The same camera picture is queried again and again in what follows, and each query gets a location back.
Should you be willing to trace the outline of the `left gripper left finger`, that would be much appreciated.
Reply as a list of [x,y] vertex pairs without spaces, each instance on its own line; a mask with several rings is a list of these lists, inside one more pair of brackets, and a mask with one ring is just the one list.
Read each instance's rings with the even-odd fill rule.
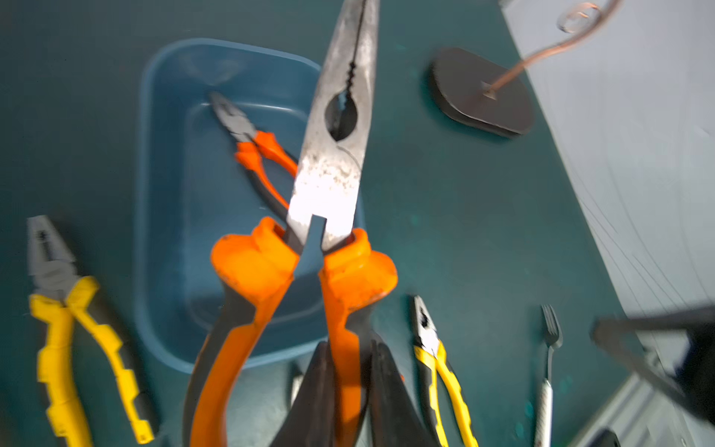
[[333,446],[335,408],[333,357],[329,343],[320,342],[296,400],[270,446]]

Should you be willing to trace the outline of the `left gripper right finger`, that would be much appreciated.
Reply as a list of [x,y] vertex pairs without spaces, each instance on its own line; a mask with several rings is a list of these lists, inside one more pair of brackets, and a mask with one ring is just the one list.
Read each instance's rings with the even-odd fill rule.
[[400,371],[385,343],[372,342],[368,398],[374,446],[435,446],[413,406]]

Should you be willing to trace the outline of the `small yellow black pliers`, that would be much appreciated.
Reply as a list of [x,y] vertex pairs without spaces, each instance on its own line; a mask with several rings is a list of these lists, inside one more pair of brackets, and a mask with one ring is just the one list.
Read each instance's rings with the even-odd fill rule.
[[448,391],[454,418],[465,446],[478,447],[472,420],[458,377],[447,359],[444,344],[425,301],[419,295],[411,298],[413,309],[413,351],[418,366],[420,402],[428,430],[440,446],[449,445],[439,409],[439,380]]

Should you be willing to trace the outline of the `blue plastic storage box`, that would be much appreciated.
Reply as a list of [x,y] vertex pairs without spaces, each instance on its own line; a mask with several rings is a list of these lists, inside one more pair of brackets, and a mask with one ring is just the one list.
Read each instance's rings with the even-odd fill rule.
[[223,307],[214,244],[270,210],[236,162],[212,91],[299,156],[320,67],[304,57],[208,38],[177,41],[146,65],[140,89],[133,284],[141,339],[189,374]]

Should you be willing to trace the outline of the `large orange long nose pliers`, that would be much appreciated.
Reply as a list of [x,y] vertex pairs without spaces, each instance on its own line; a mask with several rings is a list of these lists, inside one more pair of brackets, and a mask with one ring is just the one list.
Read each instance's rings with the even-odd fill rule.
[[238,376],[294,280],[320,217],[323,293],[335,371],[335,443],[356,443],[371,385],[371,307],[396,287],[393,261],[355,227],[374,108],[380,5],[346,1],[322,65],[285,223],[266,217],[212,249],[223,308],[197,357],[184,402],[187,446],[224,446]]

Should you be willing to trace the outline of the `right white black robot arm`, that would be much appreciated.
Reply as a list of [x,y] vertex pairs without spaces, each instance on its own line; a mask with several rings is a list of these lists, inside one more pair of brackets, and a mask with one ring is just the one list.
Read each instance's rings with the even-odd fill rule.
[[590,423],[583,444],[713,445],[713,305],[599,318],[591,339],[629,377]]

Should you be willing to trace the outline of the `orange black pliers in box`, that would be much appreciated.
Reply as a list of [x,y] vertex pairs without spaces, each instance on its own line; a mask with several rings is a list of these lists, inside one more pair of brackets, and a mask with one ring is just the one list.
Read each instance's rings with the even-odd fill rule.
[[289,201],[271,183],[264,161],[276,163],[294,178],[297,159],[283,149],[273,133],[257,130],[249,117],[223,94],[212,91],[209,99],[214,114],[236,141],[235,159],[247,171],[254,191],[273,214],[285,221]]

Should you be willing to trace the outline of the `brown metal jewelry stand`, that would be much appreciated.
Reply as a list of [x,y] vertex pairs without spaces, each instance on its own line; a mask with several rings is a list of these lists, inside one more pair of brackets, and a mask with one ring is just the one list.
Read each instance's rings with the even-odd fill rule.
[[457,123],[505,138],[521,136],[534,126],[536,115],[519,76],[538,61],[579,45],[605,25],[619,6],[617,0],[603,6],[592,1],[577,4],[558,21],[568,38],[519,60],[510,69],[463,48],[443,48],[429,67],[431,97]]

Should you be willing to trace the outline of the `white handled small tool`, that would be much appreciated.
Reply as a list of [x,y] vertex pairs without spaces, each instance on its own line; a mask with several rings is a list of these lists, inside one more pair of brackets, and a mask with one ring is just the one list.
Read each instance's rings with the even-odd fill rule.
[[539,407],[536,411],[536,426],[534,427],[534,447],[549,447],[552,438],[553,424],[553,355],[562,346],[563,337],[560,322],[552,305],[542,305],[545,322],[545,344],[547,357],[545,376],[542,381],[539,397]]

